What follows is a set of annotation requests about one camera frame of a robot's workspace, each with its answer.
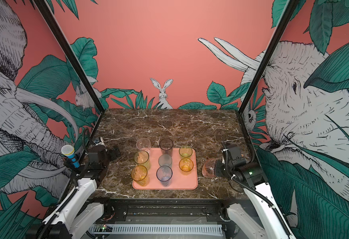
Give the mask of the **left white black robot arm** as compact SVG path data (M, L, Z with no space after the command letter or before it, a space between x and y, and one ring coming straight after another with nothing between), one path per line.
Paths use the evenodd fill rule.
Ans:
M80 239L97 221L109 221L115 216L115 208L107 199L89 197L96 191L107 174L107 167L121 156L118 146L108 149L103 143L86 149L89 161L80 166L74 157L74 147L65 145L61 152L73 163L74 188L40 225L31 226L27 239Z

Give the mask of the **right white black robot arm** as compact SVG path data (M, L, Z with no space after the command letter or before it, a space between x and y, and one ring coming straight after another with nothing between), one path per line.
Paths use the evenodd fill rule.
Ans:
M215 176L227 178L244 189L262 225L249 216L240 203L225 206L227 219L234 222L249 239L295 239L296 236L274 199L261 164L254 157L247 162L238 145L225 142L221 144L222 158L215 163Z

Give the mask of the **light green tall glass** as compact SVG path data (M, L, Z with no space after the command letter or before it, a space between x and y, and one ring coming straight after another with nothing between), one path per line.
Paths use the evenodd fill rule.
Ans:
M144 166L147 170L150 169L151 164L149 161L149 153L145 150L140 150L135 153L134 155L134 161L137 165Z

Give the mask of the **pink glass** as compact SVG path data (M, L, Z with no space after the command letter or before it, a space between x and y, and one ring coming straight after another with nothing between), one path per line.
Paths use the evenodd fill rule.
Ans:
M202 175L206 178L215 178L215 167L217 159L208 159L202 168Z

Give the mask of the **dark brown glass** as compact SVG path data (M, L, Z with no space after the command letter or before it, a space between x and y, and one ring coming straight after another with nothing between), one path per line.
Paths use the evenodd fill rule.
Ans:
M162 154L172 156L173 141L170 138L164 138L159 142L159 148Z

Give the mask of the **yellow short glass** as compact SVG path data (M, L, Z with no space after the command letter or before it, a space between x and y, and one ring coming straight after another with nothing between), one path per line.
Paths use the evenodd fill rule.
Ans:
M194 168L194 163L190 158L183 158L179 162L179 168L182 175L189 175Z

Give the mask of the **teal wine glass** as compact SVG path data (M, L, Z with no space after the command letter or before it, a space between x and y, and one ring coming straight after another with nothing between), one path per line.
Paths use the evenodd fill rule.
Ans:
M163 154L158 158L159 166L172 167L172 157L168 154Z

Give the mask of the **clear glass tumbler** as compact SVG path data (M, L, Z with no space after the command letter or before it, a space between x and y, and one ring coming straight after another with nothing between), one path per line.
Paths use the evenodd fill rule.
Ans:
M151 141L148 138L140 138L137 140L136 147L138 150L149 152L151 149Z

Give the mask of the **grey tall glass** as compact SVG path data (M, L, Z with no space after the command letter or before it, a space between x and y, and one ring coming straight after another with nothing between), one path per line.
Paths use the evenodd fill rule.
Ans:
M158 168L156 171L156 177L162 186L167 187L170 184L173 172L171 167L164 165Z

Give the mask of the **pink square tray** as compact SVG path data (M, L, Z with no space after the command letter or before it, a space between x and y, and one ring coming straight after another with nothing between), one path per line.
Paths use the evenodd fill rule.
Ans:
M179 148L174 148L172 151L172 178L168 186L163 186L156 177L156 171L159 168L158 158L162 155L160 148L150 149L150 164L148 170L148 184L142 186L133 181L132 185L137 190L193 190L198 186L196 152L193 149L190 159L193 162L193 169L190 172L183 172L179 167L181 157Z

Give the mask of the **green short glass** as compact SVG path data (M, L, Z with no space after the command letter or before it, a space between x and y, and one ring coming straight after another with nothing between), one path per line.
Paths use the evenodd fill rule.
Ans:
M193 149L189 145L183 145L179 148L179 155L181 159L183 158L189 158L193 154Z

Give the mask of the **amber tall glass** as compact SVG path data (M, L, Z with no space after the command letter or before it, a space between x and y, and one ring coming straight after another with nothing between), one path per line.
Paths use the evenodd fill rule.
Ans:
M131 178L140 186L147 186L149 183L148 170L143 165L137 165L131 172Z

